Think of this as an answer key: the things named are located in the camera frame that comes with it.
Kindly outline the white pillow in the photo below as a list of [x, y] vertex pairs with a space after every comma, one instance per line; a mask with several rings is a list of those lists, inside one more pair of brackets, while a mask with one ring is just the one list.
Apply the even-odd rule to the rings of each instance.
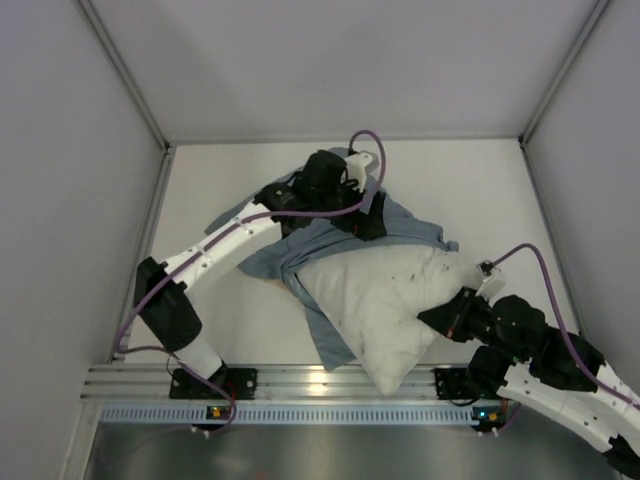
[[460, 253], [424, 245], [331, 255], [297, 279], [384, 396], [396, 393], [439, 337], [418, 314], [481, 283], [478, 267]]

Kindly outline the blue pillowcase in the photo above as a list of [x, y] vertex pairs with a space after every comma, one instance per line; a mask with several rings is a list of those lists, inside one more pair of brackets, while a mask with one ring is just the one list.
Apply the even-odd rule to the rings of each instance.
[[330, 259], [343, 263], [349, 252], [362, 249], [373, 251], [389, 247], [397, 250], [401, 245], [417, 245], [442, 252], [459, 250], [456, 242], [444, 238], [442, 226], [416, 218], [388, 196], [384, 189], [379, 192], [385, 196], [382, 218], [386, 236], [363, 241], [339, 230], [327, 220], [316, 218], [309, 226], [259, 250], [239, 264], [239, 270], [249, 277], [284, 283], [302, 303], [312, 340], [327, 371], [353, 361], [355, 356], [309, 289], [300, 282], [301, 270], [313, 264], [328, 266]]

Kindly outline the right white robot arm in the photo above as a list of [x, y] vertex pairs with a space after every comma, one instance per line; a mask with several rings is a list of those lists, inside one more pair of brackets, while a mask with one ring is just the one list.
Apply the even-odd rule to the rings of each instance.
[[639, 398], [584, 338], [550, 326], [516, 295], [489, 304], [470, 288], [418, 318], [453, 342], [480, 341], [464, 373], [472, 396], [524, 405], [638, 478]]

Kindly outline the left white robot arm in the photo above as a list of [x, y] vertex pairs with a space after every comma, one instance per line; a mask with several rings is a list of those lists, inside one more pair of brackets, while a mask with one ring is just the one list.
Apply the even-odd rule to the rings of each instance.
[[316, 218], [362, 241], [385, 236], [384, 196], [377, 186], [366, 185], [378, 167], [378, 157], [366, 151], [349, 150], [346, 157], [327, 150], [313, 153], [301, 170], [263, 187], [200, 242], [163, 261], [143, 260], [136, 272], [135, 316], [183, 370], [222, 384], [226, 364], [204, 339], [189, 291], [203, 278], [220, 278]]

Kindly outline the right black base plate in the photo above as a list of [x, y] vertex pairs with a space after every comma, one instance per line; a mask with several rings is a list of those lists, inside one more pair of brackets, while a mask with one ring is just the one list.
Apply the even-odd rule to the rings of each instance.
[[438, 368], [434, 374], [438, 399], [456, 406], [499, 399], [497, 391], [506, 384], [503, 377], [470, 367]]

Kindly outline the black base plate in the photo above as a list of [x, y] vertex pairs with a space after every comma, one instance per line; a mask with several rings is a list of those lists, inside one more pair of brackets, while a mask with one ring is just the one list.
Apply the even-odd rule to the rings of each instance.
[[[172, 374], [169, 398], [173, 400], [222, 399], [223, 396], [184, 369], [176, 368]], [[258, 370], [253, 368], [229, 368], [221, 388], [234, 400], [253, 400], [257, 387]]]
[[456, 406], [499, 399], [497, 391], [506, 384], [503, 377], [470, 367], [438, 368], [434, 374], [438, 399]]

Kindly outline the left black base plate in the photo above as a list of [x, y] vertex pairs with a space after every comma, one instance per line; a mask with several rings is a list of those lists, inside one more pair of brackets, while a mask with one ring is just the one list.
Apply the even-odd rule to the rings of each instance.
[[[184, 369], [176, 368], [172, 374], [169, 398], [173, 400], [222, 399], [223, 396]], [[253, 368], [229, 368], [221, 388], [234, 400], [253, 400], [257, 387], [258, 370]]]

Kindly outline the left aluminium frame post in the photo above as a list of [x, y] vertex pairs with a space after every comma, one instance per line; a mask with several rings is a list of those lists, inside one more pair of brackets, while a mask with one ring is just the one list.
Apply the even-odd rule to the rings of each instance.
[[117, 351], [122, 345], [122, 339], [130, 329], [133, 322], [130, 316], [132, 308], [134, 283], [136, 278], [136, 269], [138, 263], [148, 254], [153, 237], [155, 235], [157, 221], [161, 203], [166, 191], [167, 181], [170, 173], [171, 162], [174, 158], [175, 149], [166, 139], [161, 128], [154, 118], [148, 102], [134, 79], [130, 68], [120, 53], [113, 36], [109, 32], [106, 23], [101, 18], [99, 10], [93, 1], [79, 0], [73, 1], [74, 6], [78, 9], [81, 17], [86, 22], [89, 30], [97, 40], [103, 54], [106, 56], [110, 67], [122, 87], [124, 88], [128, 100], [133, 105], [138, 116], [143, 122], [148, 133], [151, 135], [155, 146], [157, 147], [159, 157], [155, 173], [152, 176], [151, 190], [149, 198], [144, 208], [144, 216], [142, 218], [141, 231], [136, 242], [136, 250], [133, 260], [133, 270], [131, 272], [127, 290], [125, 293], [122, 306], [120, 308], [120, 319], [118, 326], [110, 346], [108, 362], [112, 362], [118, 356]]

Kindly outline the aluminium frame post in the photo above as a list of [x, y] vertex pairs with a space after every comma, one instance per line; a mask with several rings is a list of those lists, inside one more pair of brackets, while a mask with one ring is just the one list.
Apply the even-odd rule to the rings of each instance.
[[157, 221], [161, 203], [166, 191], [167, 181], [170, 173], [171, 162], [174, 158], [175, 149], [166, 139], [161, 128], [154, 118], [148, 102], [134, 79], [130, 68], [120, 53], [113, 36], [109, 32], [106, 23], [101, 18], [99, 10], [93, 1], [79, 0], [73, 1], [74, 6], [78, 9], [81, 17], [86, 22], [89, 30], [97, 40], [103, 54], [106, 56], [110, 67], [122, 87], [124, 88], [128, 100], [133, 105], [138, 116], [143, 122], [148, 133], [151, 135], [155, 146], [157, 147], [159, 157], [155, 173], [152, 176], [151, 190], [149, 198], [144, 208], [144, 216], [142, 218], [141, 231], [136, 242], [136, 250], [133, 260], [133, 270], [131, 272], [127, 290], [125, 293], [122, 306], [120, 308], [120, 319], [118, 326], [110, 346], [108, 362], [112, 362], [118, 356], [117, 351], [122, 345], [122, 339], [130, 329], [133, 322], [130, 316], [132, 308], [134, 283], [136, 278], [136, 269], [138, 263], [148, 254], [153, 237], [155, 235]]
[[525, 126], [518, 136], [518, 144], [522, 150], [525, 150], [529, 145], [547, 111], [554, 102], [554, 99], [560, 93], [560, 90], [568, 80], [568, 77], [579, 58], [586, 50], [591, 37], [600, 26], [613, 4], [614, 2], [612, 0], [598, 0], [595, 1], [589, 9], [586, 18], [582, 21], [580, 28], [572, 39], [567, 51], [562, 55], [561, 62], [555, 69], [550, 81], [544, 88], [541, 97], [535, 104], [532, 113], [529, 115]]

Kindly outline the aluminium mounting rail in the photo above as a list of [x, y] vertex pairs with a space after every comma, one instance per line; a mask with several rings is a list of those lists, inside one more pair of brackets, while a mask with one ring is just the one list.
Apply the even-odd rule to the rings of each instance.
[[[164, 400], [169, 398], [172, 372], [178, 367], [114, 364], [89, 369], [81, 390], [83, 400]], [[419, 365], [411, 370], [393, 395], [401, 400], [439, 400], [434, 371], [451, 365]], [[377, 400], [382, 394], [358, 365], [327, 372], [314, 365], [258, 366], [253, 400]]]

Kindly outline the right aluminium frame post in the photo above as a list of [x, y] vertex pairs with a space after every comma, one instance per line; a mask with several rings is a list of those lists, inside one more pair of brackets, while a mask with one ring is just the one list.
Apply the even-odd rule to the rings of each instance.
[[586, 50], [591, 37], [600, 26], [613, 4], [614, 2], [612, 0], [598, 0], [595, 1], [589, 9], [586, 18], [582, 21], [580, 28], [572, 39], [567, 51], [562, 55], [561, 62], [555, 69], [550, 81], [544, 88], [541, 97], [535, 104], [532, 113], [529, 115], [525, 126], [518, 136], [518, 144], [522, 150], [525, 150], [529, 145], [547, 111], [554, 102], [554, 99], [560, 93], [560, 90], [568, 80], [568, 77], [579, 58]]

